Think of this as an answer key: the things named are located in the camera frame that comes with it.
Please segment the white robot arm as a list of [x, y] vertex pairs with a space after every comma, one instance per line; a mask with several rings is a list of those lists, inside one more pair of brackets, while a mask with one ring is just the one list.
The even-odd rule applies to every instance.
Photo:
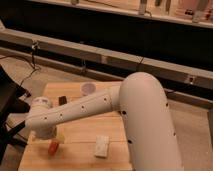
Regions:
[[184, 171], [166, 93], [146, 72], [58, 107], [37, 97], [25, 125], [47, 140], [56, 136], [58, 124], [112, 111], [121, 113], [134, 171]]

